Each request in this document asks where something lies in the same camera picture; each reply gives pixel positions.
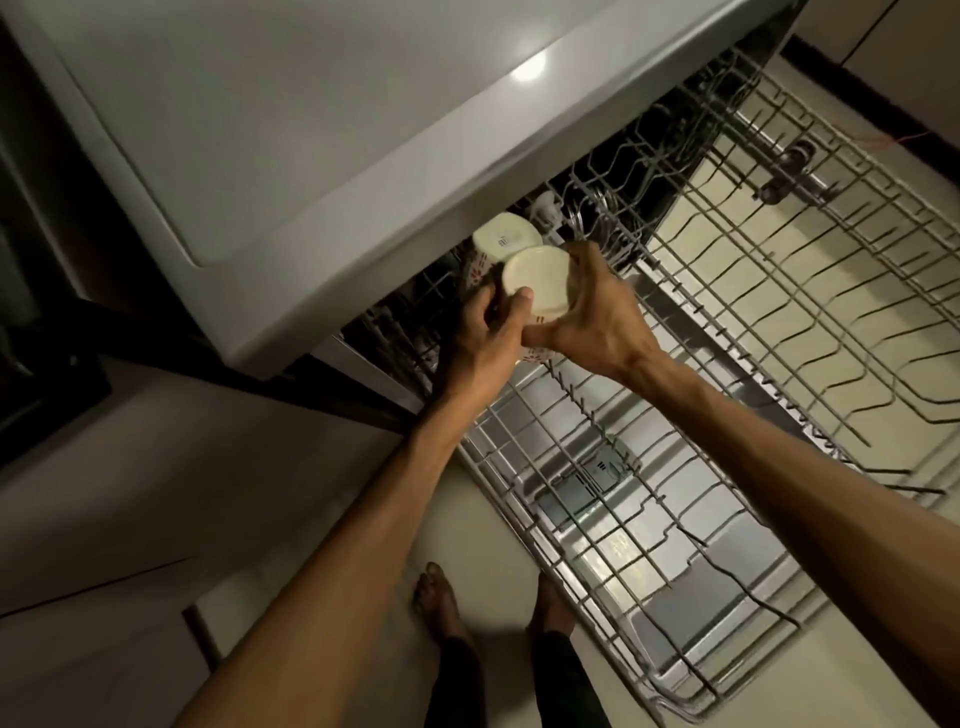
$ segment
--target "dishwasher rack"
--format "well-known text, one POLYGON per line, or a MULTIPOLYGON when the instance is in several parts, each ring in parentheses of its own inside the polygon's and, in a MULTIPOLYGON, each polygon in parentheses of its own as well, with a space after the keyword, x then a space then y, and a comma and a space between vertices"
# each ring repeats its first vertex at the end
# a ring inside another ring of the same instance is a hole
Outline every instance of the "dishwasher rack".
MULTIPOLYGON (((923 505, 960 479, 960 231, 744 54, 514 209, 547 191, 714 387, 923 505)), ((462 253, 345 331, 424 397, 462 253)), ((695 444, 569 361, 518 365, 461 452, 658 722, 708 716, 827 603, 695 444)))

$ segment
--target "bare foot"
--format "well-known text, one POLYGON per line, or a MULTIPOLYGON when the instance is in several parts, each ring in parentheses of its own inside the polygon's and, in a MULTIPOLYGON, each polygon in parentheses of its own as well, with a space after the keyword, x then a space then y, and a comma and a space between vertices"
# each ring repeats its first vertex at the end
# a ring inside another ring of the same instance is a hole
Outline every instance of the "bare foot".
POLYGON ((423 618, 437 644, 447 637, 459 637, 473 644, 460 619, 453 587, 446 580, 444 570, 432 561, 426 565, 414 590, 414 611, 423 618))
POLYGON ((570 609, 560 587, 542 571, 537 580, 537 603, 530 617, 527 632, 538 635, 543 632, 561 632, 568 637, 577 626, 577 616, 570 609))

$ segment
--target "left hand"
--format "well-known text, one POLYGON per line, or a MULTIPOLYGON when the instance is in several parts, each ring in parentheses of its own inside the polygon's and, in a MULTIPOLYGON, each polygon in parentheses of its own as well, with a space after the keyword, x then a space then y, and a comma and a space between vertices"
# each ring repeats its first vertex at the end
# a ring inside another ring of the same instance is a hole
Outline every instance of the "left hand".
POLYGON ((503 389, 520 359, 520 334, 530 318, 533 291, 521 288, 505 306, 498 328, 487 326, 485 314, 493 300, 492 283, 481 286, 464 305, 460 328, 443 362, 439 401, 453 404, 469 426, 503 389))

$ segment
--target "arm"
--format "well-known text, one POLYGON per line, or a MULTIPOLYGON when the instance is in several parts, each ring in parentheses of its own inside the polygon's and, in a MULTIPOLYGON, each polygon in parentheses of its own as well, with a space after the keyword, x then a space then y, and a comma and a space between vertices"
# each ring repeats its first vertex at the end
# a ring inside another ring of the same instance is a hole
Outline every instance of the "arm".
POLYGON ((437 480, 519 358, 529 290, 496 332, 484 323, 492 296, 486 286, 465 306, 443 392, 176 728, 339 724, 437 480))
POLYGON ((524 330, 629 387, 703 448, 930 715, 960 714, 960 528, 786 434, 664 353, 595 244, 582 292, 524 330))

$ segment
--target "black pants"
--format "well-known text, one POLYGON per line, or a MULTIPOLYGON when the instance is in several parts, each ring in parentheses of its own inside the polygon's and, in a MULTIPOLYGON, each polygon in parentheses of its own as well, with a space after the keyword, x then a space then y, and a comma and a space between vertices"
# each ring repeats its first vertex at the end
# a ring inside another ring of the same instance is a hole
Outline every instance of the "black pants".
MULTIPOLYGON (((600 700, 570 639, 560 632, 534 638, 534 691, 543 728, 610 728, 600 700)), ((463 640, 440 648, 440 674, 430 695, 424 728, 486 728, 483 670, 463 640)))

